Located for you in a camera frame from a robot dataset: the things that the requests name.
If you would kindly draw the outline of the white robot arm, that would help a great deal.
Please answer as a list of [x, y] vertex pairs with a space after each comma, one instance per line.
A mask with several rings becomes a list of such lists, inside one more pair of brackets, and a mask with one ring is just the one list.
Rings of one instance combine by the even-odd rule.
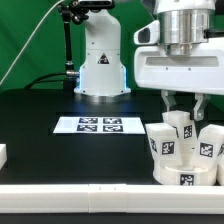
[[[157, 19], [134, 33], [134, 78], [159, 89], [167, 106], [176, 91], [192, 92], [201, 120], [211, 95], [224, 95], [224, 33], [211, 28], [216, 0], [143, 0]], [[79, 90], [98, 98], [126, 91], [120, 63], [120, 24], [109, 15], [113, 0], [77, 0], [86, 19], [86, 59]]]

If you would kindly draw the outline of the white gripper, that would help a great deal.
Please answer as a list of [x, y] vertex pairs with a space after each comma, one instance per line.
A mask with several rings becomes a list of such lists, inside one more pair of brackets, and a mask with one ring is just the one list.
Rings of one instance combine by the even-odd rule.
[[199, 44], [189, 56], [167, 56], [159, 46], [139, 47], [134, 78], [139, 87], [162, 90], [167, 112], [176, 106], [175, 91], [196, 93], [193, 118], [201, 121], [209, 94], [224, 95], [224, 48]]

